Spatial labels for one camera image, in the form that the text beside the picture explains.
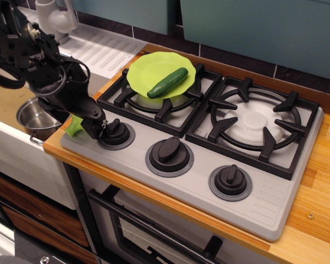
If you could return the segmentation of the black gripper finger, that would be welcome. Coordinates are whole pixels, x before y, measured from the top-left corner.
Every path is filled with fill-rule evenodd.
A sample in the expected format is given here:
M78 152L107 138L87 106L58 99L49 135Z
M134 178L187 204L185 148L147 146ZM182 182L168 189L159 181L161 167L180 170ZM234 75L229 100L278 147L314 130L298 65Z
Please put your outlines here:
M45 100L38 100L38 105L51 117L60 123L65 123L65 121L70 117L70 114L65 111L60 111L55 109L51 104L46 102Z
M84 119L81 122L81 126L92 139L97 140L103 129L106 128L107 123L106 120Z

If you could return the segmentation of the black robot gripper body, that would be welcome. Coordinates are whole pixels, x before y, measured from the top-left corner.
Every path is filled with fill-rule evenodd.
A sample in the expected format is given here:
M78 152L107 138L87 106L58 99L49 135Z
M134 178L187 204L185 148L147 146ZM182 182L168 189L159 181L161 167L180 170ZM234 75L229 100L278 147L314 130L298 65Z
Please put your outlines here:
M38 100L45 100L55 109L68 112L82 119L106 120L103 110L88 94L88 82L66 82L53 90L45 88L37 94Z

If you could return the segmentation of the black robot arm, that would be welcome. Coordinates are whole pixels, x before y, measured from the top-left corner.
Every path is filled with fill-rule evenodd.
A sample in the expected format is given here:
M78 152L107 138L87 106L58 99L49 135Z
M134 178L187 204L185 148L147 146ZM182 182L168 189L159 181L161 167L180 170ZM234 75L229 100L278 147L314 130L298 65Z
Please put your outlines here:
M11 2L0 1L0 86L20 89L24 84L39 106L63 122L71 114L92 139L107 126L104 111L88 94L90 70L86 64L61 55L54 34L45 33Z

